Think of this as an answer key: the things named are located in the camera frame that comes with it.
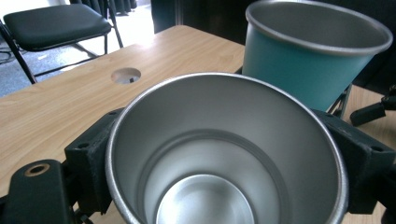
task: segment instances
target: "black cushion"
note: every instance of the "black cushion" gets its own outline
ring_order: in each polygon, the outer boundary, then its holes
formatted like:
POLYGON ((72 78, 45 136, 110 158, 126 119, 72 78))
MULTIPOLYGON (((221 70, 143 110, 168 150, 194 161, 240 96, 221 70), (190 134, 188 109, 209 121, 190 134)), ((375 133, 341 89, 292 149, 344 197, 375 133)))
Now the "black cushion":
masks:
POLYGON ((102 15, 83 4, 14 12, 7 14, 4 22, 20 47, 29 51, 76 43, 111 31, 102 15))

